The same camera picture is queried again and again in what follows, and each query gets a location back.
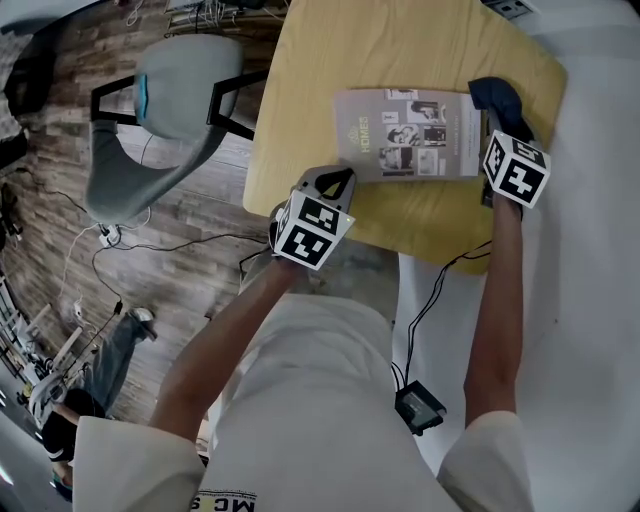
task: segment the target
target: black and white marker cube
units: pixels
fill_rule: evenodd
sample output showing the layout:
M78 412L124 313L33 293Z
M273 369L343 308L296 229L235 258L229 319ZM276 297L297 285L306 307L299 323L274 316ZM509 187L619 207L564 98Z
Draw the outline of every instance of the black and white marker cube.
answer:
M547 153L494 130L482 164L494 192L533 208L549 179Z
M355 219L320 199L293 190L276 213L278 230L274 252L318 270L346 235Z

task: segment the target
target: black device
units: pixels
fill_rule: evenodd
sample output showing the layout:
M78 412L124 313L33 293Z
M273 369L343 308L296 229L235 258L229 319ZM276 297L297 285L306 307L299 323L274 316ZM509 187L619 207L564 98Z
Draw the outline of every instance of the black device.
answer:
M396 392L395 409L415 436L440 425L447 414L446 407L417 380Z

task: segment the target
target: jeans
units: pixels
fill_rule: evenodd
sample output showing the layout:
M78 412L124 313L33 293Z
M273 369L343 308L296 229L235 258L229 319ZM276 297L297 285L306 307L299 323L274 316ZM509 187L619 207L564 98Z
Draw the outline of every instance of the jeans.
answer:
M151 331L128 311L102 343L83 379L76 383L108 414L127 378L136 344L151 337Z

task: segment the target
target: white sleeve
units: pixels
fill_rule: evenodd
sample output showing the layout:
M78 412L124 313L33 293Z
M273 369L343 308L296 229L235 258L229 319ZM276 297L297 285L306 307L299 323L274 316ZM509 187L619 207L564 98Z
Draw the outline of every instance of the white sleeve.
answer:
M83 416L74 512L188 511L204 475L195 445L142 425Z
M532 512L522 423L490 412L467 427L444 458L438 481L465 512Z

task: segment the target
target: power strip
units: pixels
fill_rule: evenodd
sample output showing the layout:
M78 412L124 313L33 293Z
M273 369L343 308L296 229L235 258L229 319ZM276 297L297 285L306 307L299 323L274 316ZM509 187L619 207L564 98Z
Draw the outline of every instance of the power strip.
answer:
M118 226L102 226L101 230L100 243L102 247L113 247L120 241L120 229Z

